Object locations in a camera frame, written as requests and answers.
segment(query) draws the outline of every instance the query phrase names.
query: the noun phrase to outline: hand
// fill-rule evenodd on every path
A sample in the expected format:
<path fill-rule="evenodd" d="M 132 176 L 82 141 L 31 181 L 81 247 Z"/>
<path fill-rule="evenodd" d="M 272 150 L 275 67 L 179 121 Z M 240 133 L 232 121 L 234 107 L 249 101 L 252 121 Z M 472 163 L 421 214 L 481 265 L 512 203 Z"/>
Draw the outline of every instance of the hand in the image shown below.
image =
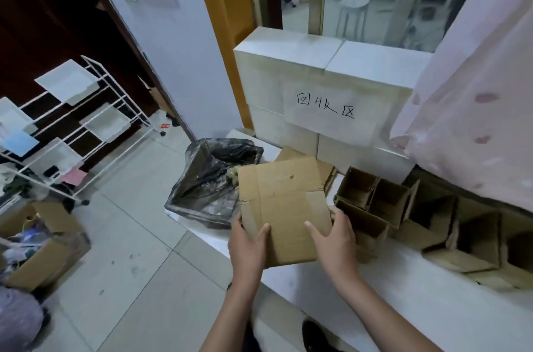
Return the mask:
<path fill-rule="evenodd" d="M 358 280 L 356 259 L 356 235 L 350 219 L 343 211 L 331 206 L 334 220 L 330 235 L 324 237 L 309 221 L 305 222 L 322 268 L 328 274 L 333 285 L 339 287 L 347 281 Z"/>
<path fill-rule="evenodd" d="M 248 292 L 251 297 L 257 293 L 265 268 L 269 232 L 270 225 L 265 223 L 257 238 L 252 240 L 241 226 L 240 214 L 231 223 L 231 236 L 228 242 L 233 267 L 231 287 Z"/>

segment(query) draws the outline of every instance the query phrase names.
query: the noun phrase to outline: forearm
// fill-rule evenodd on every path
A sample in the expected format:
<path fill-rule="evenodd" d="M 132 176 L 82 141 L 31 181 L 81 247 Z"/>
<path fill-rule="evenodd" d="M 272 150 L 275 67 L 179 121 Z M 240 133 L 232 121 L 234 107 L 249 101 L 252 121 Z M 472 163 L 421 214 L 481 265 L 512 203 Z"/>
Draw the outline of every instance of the forearm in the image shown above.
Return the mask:
<path fill-rule="evenodd" d="M 246 322 L 250 317 L 255 295 L 251 293 L 236 286 L 230 287 L 200 352 L 237 352 L 241 350 Z"/>
<path fill-rule="evenodd" d="M 359 277 L 336 284 L 381 352 L 442 352 Z"/>

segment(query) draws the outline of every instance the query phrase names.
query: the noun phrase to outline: black plastic bag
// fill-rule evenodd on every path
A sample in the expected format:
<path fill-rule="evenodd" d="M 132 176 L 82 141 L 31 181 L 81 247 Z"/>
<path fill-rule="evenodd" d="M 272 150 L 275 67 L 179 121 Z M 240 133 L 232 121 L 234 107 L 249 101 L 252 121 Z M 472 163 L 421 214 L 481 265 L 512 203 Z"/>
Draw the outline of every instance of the black plastic bag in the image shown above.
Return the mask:
<path fill-rule="evenodd" d="M 238 184 L 228 169 L 258 164 L 263 147 L 245 139 L 200 139 L 187 147 L 185 169 L 174 185 L 165 209 L 210 228 L 230 228 L 237 213 Z"/>

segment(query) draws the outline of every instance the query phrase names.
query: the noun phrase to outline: plastic bag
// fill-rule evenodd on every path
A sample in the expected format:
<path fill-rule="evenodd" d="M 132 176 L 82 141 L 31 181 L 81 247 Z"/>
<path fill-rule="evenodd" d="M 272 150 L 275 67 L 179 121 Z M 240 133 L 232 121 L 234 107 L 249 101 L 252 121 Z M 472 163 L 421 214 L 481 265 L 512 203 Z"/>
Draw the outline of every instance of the plastic bag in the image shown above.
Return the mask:
<path fill-rule="evenodd" d="M 200 139 L 187 147 L 185 170 L 165 209 L 210 228 L 230 228 L 239 187 L 227 176 L 234 166 L 258 164 L 263 148 L 244 139 Z"/>
<path fill-rule="evenodd" d="M 43 309 L 32 295 L 0 286 L 1 351 L 29 351 L 43 318 Z"/>

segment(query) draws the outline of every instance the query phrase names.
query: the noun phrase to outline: wooden door frame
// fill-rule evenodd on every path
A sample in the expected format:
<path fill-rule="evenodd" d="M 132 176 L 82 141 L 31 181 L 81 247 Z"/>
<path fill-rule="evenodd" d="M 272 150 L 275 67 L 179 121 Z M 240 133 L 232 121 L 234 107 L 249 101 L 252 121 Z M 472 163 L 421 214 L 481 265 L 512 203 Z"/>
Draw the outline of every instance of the wooden door frame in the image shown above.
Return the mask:
<path fill-rule="evenodd" d="M 131 50 L 135 54 L 137 60 L 141 64 L 142 68 L 145 70 L 145 72 L 150 77 L 150 80 L 156 88 L 161 92 L 163 95 L 163 98 L 167 102 L 167 104 L 171 107 L 171 109 L 174 110 L 177 116 L 177 120 L 180 124 L 180 126 L 185 131 L 185 134 L 189 137 L 191 141 L 195 141 L 196 137 L 192 134 L 191 130 L 187 126 L 187 124 L 183 121 L 183 119 L 180 116 L 180 113 L 177 111 L 177 109 L 174 107 L 174 104 L 172 101 L 170 101 L 169 95 L 166 93 L 165 89 L 163 88 L 163 85 L 159 78 L 157 77 L 156 73 L 154 72 L 152 66 L 148 62 L 148 60 L 144 57 L 143 53 L 139 50 L 137 47 L 137 44 L 135 43 L 135 39 L 131 35 L 130 30 L 122 20 L 122 17 L 118 14 L 117 10 L 115 9 L 115 6 L 113 6 L 113 3 L 111 0 L 100 0 L 100 3 L 102 3 L 103 8 L 107 11 L 107 13 L 111 16 L 111 19 L 115 22 L 118 30 L 120 31 L 123 38 L 126 40 L 128 45 L 130 46 Z"/>

